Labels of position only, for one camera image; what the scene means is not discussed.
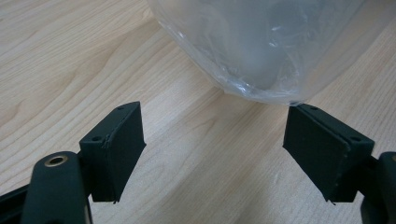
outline wooden table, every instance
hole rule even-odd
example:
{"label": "wooden table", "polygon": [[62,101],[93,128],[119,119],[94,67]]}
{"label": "wooden table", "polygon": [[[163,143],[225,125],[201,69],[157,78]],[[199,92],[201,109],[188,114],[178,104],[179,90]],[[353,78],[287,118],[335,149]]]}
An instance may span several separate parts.
{"label": "wooden table", "polygon": [[[396,20],[308,103],[396,146]],[[0,1],[0,194],[140,101],[148,144],[117,204],[95,223],[361,223],[326,203],[282,148],[288,108],[215,88],[143,0]]]}

